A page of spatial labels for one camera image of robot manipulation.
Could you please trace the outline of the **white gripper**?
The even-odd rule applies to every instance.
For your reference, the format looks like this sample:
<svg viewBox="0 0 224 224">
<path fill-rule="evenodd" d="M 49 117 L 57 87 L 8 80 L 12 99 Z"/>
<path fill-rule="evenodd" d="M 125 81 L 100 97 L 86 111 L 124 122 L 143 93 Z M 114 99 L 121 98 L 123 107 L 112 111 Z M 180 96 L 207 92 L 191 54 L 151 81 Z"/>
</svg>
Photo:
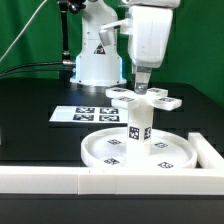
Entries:
<svg viewBox="0 0 224 224">
<path fill-rule="evenodd" d="M 134 5 L 129 17 L 100 27 L 99 37 L 104 46 L 115 42 L 115 30 L 129 36 L 128 54 L 136 65 L 134 92 L 145 94 L 151 77 L 151 68 L 161 66 L 166 52 L 173 18 L 170 8 Z"/>
</svg>

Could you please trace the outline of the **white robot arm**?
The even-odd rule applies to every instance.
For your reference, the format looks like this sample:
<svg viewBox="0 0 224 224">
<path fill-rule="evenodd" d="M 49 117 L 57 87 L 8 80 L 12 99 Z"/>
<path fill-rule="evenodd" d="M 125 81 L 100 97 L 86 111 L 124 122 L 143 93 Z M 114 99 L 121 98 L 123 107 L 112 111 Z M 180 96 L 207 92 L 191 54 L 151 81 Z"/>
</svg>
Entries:
<svg viewBox="0 0 224 224">
<path fill-rule="evenodd" d="M 71 81 L 92 91 L 122 86 L 123 61 L 117 35 L 128 37 L 134 88 L 146 92 L 151 72 L 161 66 L 169 39 L 173 10 L 181 0 L 121 0 L 128 10 L 120 20 L 104 0 L 87 0 L 82 12 L 82 50 Z"/>
</svg>

